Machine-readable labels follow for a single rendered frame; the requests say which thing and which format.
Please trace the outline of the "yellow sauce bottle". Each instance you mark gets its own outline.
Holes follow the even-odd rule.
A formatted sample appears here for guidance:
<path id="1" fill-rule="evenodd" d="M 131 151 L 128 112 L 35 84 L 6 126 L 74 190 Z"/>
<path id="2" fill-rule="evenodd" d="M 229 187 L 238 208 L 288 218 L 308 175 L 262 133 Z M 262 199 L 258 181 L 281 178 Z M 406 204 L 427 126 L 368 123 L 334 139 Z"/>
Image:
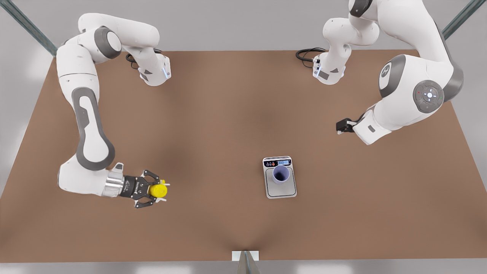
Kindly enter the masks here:
<path id="1" fill-rule="evenodd" d="M 164 184 L 151 185 L 148 189 L 148 193 L 156 198 L 164 198 L 167 195 L 167 186 Z"/>

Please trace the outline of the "lavender cup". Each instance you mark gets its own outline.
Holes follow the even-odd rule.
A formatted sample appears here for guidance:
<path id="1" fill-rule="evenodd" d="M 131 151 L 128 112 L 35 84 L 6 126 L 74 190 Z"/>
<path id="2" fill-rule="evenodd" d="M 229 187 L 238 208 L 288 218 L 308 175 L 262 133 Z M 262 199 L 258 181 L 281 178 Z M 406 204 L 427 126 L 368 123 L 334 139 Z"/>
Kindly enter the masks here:
<path id="1" fill-rule="evenodd" d="M 271 172 L 271 179 L 275 184 L 284 184 L 290 179 L 291 169 L 285 165 L 277 165 Z"/>

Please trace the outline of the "silver digital kitchen scale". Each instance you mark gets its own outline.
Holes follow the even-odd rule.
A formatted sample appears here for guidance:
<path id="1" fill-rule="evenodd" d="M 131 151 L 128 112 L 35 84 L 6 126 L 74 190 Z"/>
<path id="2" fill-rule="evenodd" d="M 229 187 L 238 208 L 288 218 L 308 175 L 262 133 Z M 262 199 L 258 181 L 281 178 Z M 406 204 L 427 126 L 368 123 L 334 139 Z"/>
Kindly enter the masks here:
<path id="1" fill-rule="evenodd" d="M 290 156 L 266 157 L 262 161 L 266 196 L 273 198 L 291 198 L 297 195 L 297 185 L 294 178 L 293 161 Z M 275 184 L 271 179 L 271 172 L 277 165 L 285 165 L 291 169 L 290 179 L 284 184 Z"/>

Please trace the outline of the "pale frame post foot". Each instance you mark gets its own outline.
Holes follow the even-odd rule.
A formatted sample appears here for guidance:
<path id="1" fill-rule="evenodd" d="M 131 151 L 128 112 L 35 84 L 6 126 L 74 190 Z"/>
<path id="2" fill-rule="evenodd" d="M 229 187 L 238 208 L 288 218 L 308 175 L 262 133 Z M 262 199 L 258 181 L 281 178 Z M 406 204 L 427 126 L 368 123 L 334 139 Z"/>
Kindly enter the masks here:
<path id="1" fill-rule="evenodd" d="M 232 251 L 232 261 L 239 261 L 242 251 Z M 247 251 L 247 255 L 251 256 L 254 261 L 259 261 L 259 251 Z"/>

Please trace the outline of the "silver frame post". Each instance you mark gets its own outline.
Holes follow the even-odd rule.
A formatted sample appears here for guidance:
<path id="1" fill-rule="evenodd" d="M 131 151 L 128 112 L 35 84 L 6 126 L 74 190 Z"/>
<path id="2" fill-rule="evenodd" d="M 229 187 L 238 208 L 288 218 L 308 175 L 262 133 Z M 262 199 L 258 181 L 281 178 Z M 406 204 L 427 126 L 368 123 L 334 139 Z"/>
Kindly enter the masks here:
<path id="1" fill-rule="evenodd" d="M 0 0 L 0 6 L 19 23 L 35 40 L 53 57 L 56 56 L 57 47 L 44 35 L 37 26 L 24 14 L 12 0 Z"/>
<path id="2" fill-rule="evenodd" d="M 238 262 L 237 274 L 261 274 L 256 261 L 247 255 L 247 251 L 242 251 Z"/>
<path id="3" fill-rule="evenodd" d="M 442 35 L 447 40 L 465 23 L 487 0 L 470 0 L 469 3 L 445 26 Z"/>

